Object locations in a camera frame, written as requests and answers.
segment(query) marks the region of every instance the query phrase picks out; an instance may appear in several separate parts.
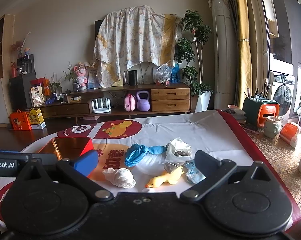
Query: orange gift bag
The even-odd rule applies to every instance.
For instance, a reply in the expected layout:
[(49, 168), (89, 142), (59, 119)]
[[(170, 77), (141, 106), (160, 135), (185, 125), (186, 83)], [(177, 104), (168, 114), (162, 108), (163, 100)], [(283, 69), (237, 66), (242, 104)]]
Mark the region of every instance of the orange gift bag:
[(14, 130), (31, 130), (27, 114), (28, 112), (17, 110), (16, 113), (10, 115)]

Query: red box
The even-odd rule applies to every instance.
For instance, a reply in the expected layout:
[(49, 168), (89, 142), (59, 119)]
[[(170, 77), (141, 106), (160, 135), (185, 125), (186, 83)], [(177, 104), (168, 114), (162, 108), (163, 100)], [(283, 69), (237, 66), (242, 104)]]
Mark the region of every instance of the red box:
[(28, 114), (29, 112), (21, 112), (20, 110), (17, 110), (16, 113), (12, 113), (10, 115), (14, 130), (31, 130)]
[(92, 139), (90, 137), (55, 137), (52, 138), (38, 153), (54, 153), (58, 160), (63, 158), (74, 160), (89, 150), (94, 150)]
[(47, 79), (47, 78), (39, 78), (39, 79), (32, 80), (32, 81), (30, 82), (30, 84), (31, 84), (32, 86), (42, 85), (44, 95), (45, 95), (45, 96), (49, 96), (49, 95), (51, 94), (51, 91), (50, 91), (48, 82), (49, 82), (49, 79)]

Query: pink toy suitcase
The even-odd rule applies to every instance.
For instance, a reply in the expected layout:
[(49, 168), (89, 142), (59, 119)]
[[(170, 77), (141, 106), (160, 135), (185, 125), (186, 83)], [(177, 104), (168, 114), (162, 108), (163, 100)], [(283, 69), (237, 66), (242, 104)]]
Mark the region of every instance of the pink toy suitcase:
[(136, 99), (133, 95), (128, 94), (124, 98), (124, 109), (126, 111), (134, 111), (136, 105)]

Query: patterned cloth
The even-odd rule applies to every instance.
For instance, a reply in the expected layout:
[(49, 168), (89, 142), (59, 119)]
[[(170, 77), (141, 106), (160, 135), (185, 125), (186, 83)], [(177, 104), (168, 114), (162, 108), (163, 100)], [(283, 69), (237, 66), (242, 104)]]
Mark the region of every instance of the patterned cloth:
[(141, 62), (173, 67), (180, 21), (176, 14), (158, 14), (149, 6), (109, 13), (94, 48), (100, 85), (110, 87), (125, 70)]

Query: white flower pot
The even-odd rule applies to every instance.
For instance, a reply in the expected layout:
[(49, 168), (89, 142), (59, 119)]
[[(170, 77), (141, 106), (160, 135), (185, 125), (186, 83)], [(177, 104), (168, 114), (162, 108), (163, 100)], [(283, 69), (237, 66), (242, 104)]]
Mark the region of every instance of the white flower pot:
[(212, 95), (211, 91), (205, 91), (205, 93), (201, 94), (198, 97), (197, 105), (195, 108), (195, 113), (207, 110), (207, 107), (209, 105), (209, 99), (210, 99), (211, 95)]

